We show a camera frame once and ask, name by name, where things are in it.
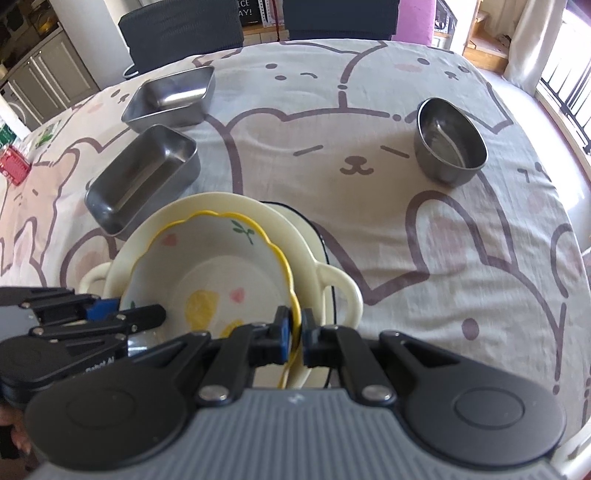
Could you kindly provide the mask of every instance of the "bear nose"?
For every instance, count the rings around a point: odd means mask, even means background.
[[[351,165],[352,167],[360,167],[361,165],[364,165],[367,162],[367,158],[359,157],[357,155],[352,155],[345,159],[345,163]]]

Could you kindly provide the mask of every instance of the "tablecloth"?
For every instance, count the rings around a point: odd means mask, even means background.
[[[20,187],[0,186],[0,284],[77,286],[121,246],[84,195],[136,134],[120,120],[149,78],[212,64],[209,116],[183,131],[202,173],[186,194],[232,191],[286,203],[322,233],[359,285],[359,331],[398,329],[538,381],[587,418],[591,297],[556,189],[490,84],[464,58],[384,41],[263,44],[189,58],[64,112]],[[451,189],[415,160],[417,106],[445,98],[489,151]],[[342,317],[344,300],[337,298]]]

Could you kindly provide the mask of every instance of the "chair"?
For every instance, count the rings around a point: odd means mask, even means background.
[[[402,0],[399,25],[392,40],[430,46],[433,40],[437,0]]]
[[[119,29],[139,74],[244,42],[236,0],[162,0],[121,17]]]
[[[399,0],[284,0],[291,40],[389,40],[396,33]]]

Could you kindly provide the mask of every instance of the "painted heart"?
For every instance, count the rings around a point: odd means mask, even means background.
[[[162,240],[162,244],[165,247],[176,247],[177,246],[177,236],[174,233],[170,233],[167,236],[164,237],[164,240]]]
[[[242,303],[244,301],[244,288],[237,288],[230,292],[230,298],[234,303]]]

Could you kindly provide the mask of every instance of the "bowl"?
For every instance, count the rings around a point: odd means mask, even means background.
[[[157,329],[163,341],[196,330],[224,338],[239,325],[269,322],[285,305],[292,312],[292,356],[297,348],[301,312],[287,259],[239,213],[197,212],[154,237],[132,267],[120,308],[154,303],[166,309]],[[280,383],[277,369],[259,370],[258,385]]]
[[[214,70],[204,66],[148,80],[135,92],[121,121],[137,133],[155,124],[178,128],[203,122],[215,88]]]
[[[468,182],[488,157],[480,132],[441,98],[427,99],[419,107],[414,148],[427,177],[454,187]]]
[[[164,125],[137,136],[90,186],[85,204],[107,235],[121,240],[176,200],[201,172],[197,143]]]
[[[363,314],[363,300],[359,287],[342,270],[318,262],[301,233],[283,215],[273,208],[254,199],[225,192],[209,192],[191,195],[160,209],[146,220],[121,248],[112,262],[107,262],[90,270],[80,282],[78,292],[88,292],[95,281],[103,280],[103,298],[123,295],[131,270],[137,259],[148,249],[153,238],[171,222],[185,220],[200,210],[218,213],[236,212],[254,220],[278,246],[290,264],[294,277],[295,293],[302,309],[312,309],[317,324],[325,325],[326,295],[331,295],[329,287],[337,287],[347,301],[340,325],[357,328]],[[161,342],[152,332],[144,332],[130,339],[133,348],[150,347]],[[301,388],[306,383],[310,369],[304,367],[301,356],[290,369],[288,388]],[[307,387],[322,387],[319,384],[306,384]]]

